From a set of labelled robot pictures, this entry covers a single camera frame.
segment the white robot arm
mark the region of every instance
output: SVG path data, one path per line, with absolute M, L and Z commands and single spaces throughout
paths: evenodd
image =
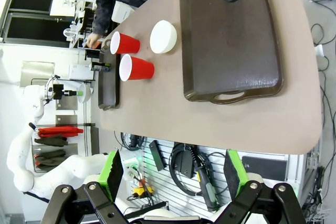
M 50 198 L 55 188 L 61 184 L 69 184 L 75 177 L 85 179 L 92 174 L 101 172 L 106 157 L 97 154 L 89 157 L 73 155 L 59 166 L 46 174 L 37 177 L 26 169 L 26 159 L 29 155 L 30 141 L 35 125 L 44 113 L 46 89 L 44 86 L 27 86 L 24 90 L 24 101 L 29 121 L 23 131 L 12 141 L 7 155 L 7 167 L 14 173 L 14 184 L 22 192 L 31 191 L 41 198 Z

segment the screwdriver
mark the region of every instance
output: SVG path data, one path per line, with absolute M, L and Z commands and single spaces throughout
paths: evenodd
M 202 165 L 194 147 L 190 148 L 191 155 L 195 164 L 198 182 L 201 187 L 202 196 L 204 198 L 208 211 L 216 211 L 219 209 L 214 187 L 212 186 L 206 168 Z

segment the table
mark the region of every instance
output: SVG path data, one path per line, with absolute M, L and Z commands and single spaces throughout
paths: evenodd
M 284 68 L 284 86 L 278 95 L 230 105 L 187 101 L 183 95 L 179 0 L 149 0 L 116 30 L 140 40 L 136 57 L 153 62 L 155 75 L 149 81 L 121 83 L 120 107 L 100 111 L 99 126 L 249 152 L 308 152 L 319 139 L 322 123 L 317 62 L 307 17 L 301 0 L 270 0 L 270 7 Z M 162 19 L 176 27 L 177 44 L 171 52 L 155 55 L 149 38 Z

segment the yellow tool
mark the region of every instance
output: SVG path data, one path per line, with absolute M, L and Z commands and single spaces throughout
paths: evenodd
M 148 186 L 147 189 L 152 196 L 153 195 L 152 187 Z M 133 197 L 143 199 L 147 197 L 147 194 L 146 194 L 146 191 L 143 189 L 143 187 L 135 187 L 133 188 Z

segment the red cup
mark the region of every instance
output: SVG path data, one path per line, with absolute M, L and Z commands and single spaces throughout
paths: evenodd
M 153 63 L 130 55 L 124 55 L 121 58 L 119 76 L 122 81 L 151 79 L 153 75 Z
M 116 31 L 111 38 L 111 53 L 136 54 L 140 50 L 140 41 Z

